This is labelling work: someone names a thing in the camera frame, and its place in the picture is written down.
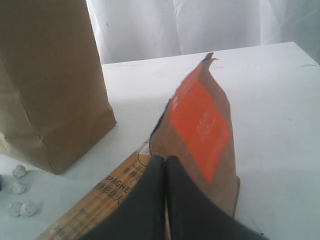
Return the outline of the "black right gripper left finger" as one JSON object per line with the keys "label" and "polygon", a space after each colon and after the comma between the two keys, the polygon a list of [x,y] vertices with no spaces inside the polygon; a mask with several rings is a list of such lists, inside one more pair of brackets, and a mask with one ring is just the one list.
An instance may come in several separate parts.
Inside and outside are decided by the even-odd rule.
{"label": "black right gripper left finger", "polygon": [[154,155],[133,190],[83,240],[163,240],[165,238],[165,160]]}

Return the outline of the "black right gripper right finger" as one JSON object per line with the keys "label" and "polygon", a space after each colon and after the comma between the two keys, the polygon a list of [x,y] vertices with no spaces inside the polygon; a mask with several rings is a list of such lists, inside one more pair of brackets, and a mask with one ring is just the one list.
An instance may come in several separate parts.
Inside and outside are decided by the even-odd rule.
{"label": "black right gripper right finger", "polygon": [[177,156],[166,159],[167,211],[172,240],[265,240],[216,206]]}

